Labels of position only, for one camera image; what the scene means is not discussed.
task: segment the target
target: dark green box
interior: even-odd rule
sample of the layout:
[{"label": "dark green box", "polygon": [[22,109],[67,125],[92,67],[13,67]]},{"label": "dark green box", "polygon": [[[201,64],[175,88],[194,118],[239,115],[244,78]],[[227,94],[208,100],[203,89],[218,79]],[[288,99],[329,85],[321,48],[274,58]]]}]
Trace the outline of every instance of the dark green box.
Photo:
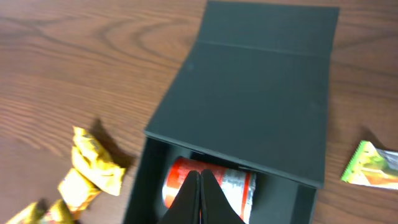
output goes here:
[{"label": "dark green box", "polygon": [[151,119],[125,223],[156,223],[178,156],[257,172],[250,224],[310,223],[323,187],[338,9],[209,1]]}]

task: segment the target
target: table surface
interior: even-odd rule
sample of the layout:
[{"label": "table surface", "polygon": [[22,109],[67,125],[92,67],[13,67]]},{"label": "table surface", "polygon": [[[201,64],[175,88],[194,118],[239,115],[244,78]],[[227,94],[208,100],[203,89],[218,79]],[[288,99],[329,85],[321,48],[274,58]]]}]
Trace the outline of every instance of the table surface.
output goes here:
[{"label": "table surface", "polygon": [[[360,139],[398,150],[398,2],[272,0],[339,6],[330,62],[325,189],[314,223],[398,223],[398,191],[339,181]],[[72,126],[131,165],[82,223],[121,223],[142,130],[187,56],[205,0],[0,2],[0,222],[59,198]]]}]

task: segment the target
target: can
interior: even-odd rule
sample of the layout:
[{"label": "can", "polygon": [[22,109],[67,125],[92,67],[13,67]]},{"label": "can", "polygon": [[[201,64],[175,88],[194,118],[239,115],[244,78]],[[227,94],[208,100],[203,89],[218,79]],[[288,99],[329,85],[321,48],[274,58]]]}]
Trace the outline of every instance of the can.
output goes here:
[{"label": "can", "polygon": [[253,192],[256,188],[255,173],[229,169],[183,157],[179,157],[174,162],[164,181],[162,197],[165,206],[170,208],[175,196],[177,196],[178,191],[191,170],[201,172],[205,169],[212,171],[236,214],[238,214],[245,223],[249,223]]}]

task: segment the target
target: snack wrapper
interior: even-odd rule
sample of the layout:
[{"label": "snack wrapper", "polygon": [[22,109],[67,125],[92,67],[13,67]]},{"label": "snack wrapper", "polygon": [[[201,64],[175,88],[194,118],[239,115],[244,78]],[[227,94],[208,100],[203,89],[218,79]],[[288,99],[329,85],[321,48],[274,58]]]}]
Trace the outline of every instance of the snack wrapper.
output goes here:
[{"label": "snack wrapper", "polygon": [[92,181],[101,190],[118,196],[122,185],[124,168],[116,165],[102,145],[83,128],[74,127],[72,163],[79,173]]},{"label": "snack wrapper", "polygon": [[73,218],[65,202],[57,200],[47,211],[38,224],[74,224]]},{"label": "snack wrapper", "polygon": [[361,141],[341,179],[351,184],[398,190],[398,152],[376,149],[371,142]]},{"label": "snack wrapper", "polygon": [[6,224],[37,223],[44,212],[43,209],[39,208],[38,203],[34,202],[12,217]]},{"label": "snack wrapper", "polygon": [[85,210],[90,202],[101,193],[91,181],[74,168],[70,169],[67,176],[61,181],[58,190],[74,220],[79,219],[81,211]]}]

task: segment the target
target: box lid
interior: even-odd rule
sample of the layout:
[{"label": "box lid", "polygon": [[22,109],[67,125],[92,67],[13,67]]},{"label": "box lid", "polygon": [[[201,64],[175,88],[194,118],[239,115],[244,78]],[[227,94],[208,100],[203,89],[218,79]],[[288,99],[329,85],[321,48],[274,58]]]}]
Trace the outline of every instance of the box lid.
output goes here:
[{"label": "box lid", "polygon": [[146,133],[322,187],[338,9],[209,1]]}]

